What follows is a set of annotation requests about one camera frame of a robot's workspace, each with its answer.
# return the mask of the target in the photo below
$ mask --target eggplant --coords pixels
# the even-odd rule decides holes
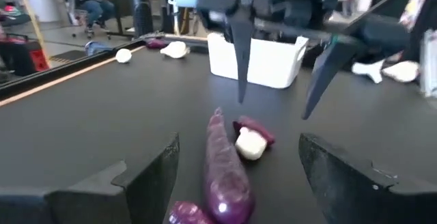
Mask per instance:
[[[246,223],[255,208],[255,196],[236,148],[227,138],[220,108],[207,131],[204,183],[208,209],[221,224]]]
[[[175,202],[169,222],[170,224],[214,224],[201,208],[188,201]]]
[[[167,47],[167,43],[165,43],[163,40],[159,40],[159,39],[149,39],[145,41],[145,47],[147,47],[148,49],[162,49]]]

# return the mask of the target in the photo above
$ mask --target white plastic bin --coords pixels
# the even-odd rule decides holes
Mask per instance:
[[[247,81],[267,87],[289,87],[299,72],[308,39],[298,37],[295,44],[255,40],[251,42],[251,59]],[[211,73],[238,79],[234,45],[222,34],[208,35]]]

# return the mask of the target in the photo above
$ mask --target white toy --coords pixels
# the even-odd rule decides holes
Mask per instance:
[[[117,54],[115,55],[115,59],[121,64],[128,63],[131,58],[132,53],[128,49],[124,48],[118,50]]]
[[[162,48],[160,52],[174,59],[179,59],[189,54],[190,49],[186,47],[184,42],[172,42],[167,47]]]
[[[261,158],[266,149],[267,140],[255,130],[242,127],[235,147],[245,159],[257,160]]]
[[[382,81],[381,68],[384,60],[378,61],[374,64],[355,63],[352,65],[352,73],[359,75],[367,75],[374,81],[380,83]]]
[[[403,61],[382,70],[382,73],[402,83],[414,81],[419,75],[420,65],[413,61]]]

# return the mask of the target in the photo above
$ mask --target black table surface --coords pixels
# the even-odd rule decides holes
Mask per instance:
[[[222,107],[231,122],[249,115],[277,143],[246,170],[257,207],[251,223],[324,223],[298,156],[301,132],[315,133],[396,173],[437,183],[436,110],[416,87],[375,85],[340,73],[307,121],[300,119],[310,78],[288,89],[237,83],[210,74],[205,55],[167,59],[140,50],[130,64],[111,62],[0,107],[0,186],[70,186],[118,160],[152,160],[179,132],[178,179],[171,198],[203,204],[206,125]]]

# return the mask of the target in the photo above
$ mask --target white ball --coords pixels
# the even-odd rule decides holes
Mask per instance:
[[[130,61],[132,58],[132,53],[128,49],[120,49],[115,55],[115,59],[122,64],[125,64]]]

